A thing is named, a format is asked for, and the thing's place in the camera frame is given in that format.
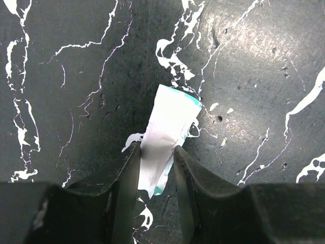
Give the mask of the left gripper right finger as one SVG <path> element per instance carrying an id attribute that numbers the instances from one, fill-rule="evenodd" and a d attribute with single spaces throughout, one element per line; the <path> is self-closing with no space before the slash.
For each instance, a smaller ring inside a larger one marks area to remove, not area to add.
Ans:
<path id="1" fill-rule="evenodd" d="M 241 188 L 180 146 L 174 171 L 184 243 L 324 243 L 324 184 Z"/>

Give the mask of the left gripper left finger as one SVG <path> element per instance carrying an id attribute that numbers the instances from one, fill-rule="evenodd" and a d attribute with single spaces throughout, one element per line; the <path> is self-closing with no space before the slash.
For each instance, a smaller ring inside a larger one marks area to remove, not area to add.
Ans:
<path id="1" fill-rule="evenodd" d="M 63 188 L 49 182 L 1 183 L 1 243 L 130 243 L 140 145 Z"/>

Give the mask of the white green sachet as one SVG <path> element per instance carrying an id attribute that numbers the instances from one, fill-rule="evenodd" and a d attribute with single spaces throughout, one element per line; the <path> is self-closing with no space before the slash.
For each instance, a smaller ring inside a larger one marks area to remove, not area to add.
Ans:
<path id="1" fill-rule="evenodd" d="M 189 129 L 202 109 L 194 97 L 160 84 L 146 131 L 141 141 L 138 189 L 151 198 L 166 185 L 161 176 L 173 163 L 173 148 L 182 146 Z"/>

